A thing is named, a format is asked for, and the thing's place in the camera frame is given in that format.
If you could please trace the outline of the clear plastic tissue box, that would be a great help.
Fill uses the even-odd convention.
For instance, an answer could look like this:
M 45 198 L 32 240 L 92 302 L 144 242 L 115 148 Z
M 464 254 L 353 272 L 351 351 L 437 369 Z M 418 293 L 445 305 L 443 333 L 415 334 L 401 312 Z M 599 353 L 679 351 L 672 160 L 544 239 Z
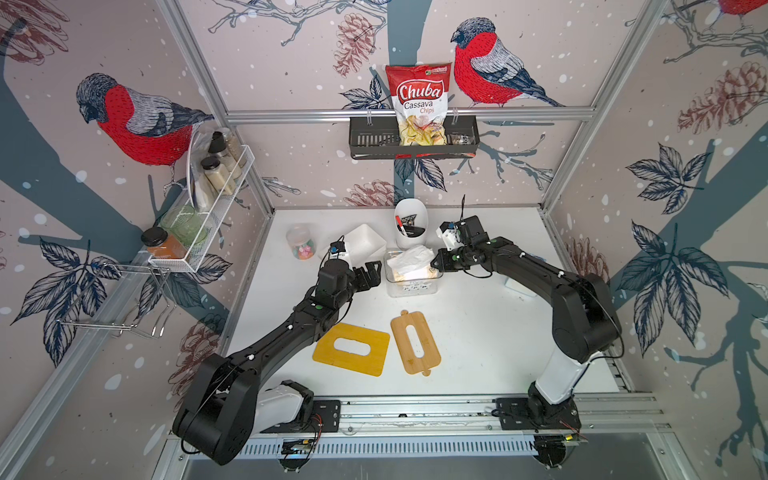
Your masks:
M 430 295 L 438 291 L 443 273 L 427 265 L 424 268 L 402 275 L 393 270 L 388 261 L 399 257 L 401 250 L 387 250 L 383 257 L 386 290 L 392 298 Z

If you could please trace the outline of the bamboo tissue box lid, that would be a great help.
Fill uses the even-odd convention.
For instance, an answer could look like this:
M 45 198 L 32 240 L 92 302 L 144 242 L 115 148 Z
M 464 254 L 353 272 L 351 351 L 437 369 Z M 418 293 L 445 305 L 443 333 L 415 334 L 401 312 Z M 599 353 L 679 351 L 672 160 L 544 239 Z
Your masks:
M 390 322 L 404 370 L 409 375 L 431 375 L 442 361 L 441 354 L 421 312 L 402 310 Z

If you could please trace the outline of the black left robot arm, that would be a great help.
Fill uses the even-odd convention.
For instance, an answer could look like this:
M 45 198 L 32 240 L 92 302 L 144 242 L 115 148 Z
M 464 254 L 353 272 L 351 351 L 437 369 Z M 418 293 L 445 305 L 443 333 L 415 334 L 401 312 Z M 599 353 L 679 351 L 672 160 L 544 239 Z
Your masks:
M 212 354 L 199 366 L 172 425 L 194 451 L 229 463 L 256 423 L 261 385 L 290 358 L 318 342 L 341 321 L 339 310 L 358 292 L 381 284 L 382 263 L 353 268 L 330 259 L 289 317 L 254 344 L 227 357 Z

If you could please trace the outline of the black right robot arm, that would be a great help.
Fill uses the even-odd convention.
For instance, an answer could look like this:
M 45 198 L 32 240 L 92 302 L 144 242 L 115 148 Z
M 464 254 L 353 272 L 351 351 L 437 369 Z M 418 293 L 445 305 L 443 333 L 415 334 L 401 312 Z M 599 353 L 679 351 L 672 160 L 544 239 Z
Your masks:
M 565 415 L 575 411 L 575 387 L 621 336 L 608 285 L 596 274 L 558 269 L 502 237 L 441 248 L 431 261 L 441 272 L 467 272 L 475 265 L 520 283 L 550 305 L 556 349 L 529 387 L 525 416 L 537 428 L 562 425 Z

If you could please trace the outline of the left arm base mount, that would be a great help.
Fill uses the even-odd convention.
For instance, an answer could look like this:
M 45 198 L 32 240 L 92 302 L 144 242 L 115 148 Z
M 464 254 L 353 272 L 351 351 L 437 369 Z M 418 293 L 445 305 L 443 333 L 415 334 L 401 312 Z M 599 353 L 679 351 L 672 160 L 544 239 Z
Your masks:
M 324 431 L 334 433 L 339 429 L 340 414 L 339 400 L 318 400 L 308 387 L 286 380 L 259 395 L 254 431 L 303 433 L 320 424 Z

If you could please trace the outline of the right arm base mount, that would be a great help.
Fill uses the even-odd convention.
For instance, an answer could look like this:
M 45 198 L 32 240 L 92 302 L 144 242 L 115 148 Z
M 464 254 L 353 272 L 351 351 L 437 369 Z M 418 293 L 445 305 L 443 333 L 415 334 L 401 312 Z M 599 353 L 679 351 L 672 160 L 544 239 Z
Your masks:
M 503 430 L 510 431 L 580 431 L 582 427 L 573 397 L 557 405 L 548 404 L 538 397 L 498 398 L 491 415 L 499 419 Z

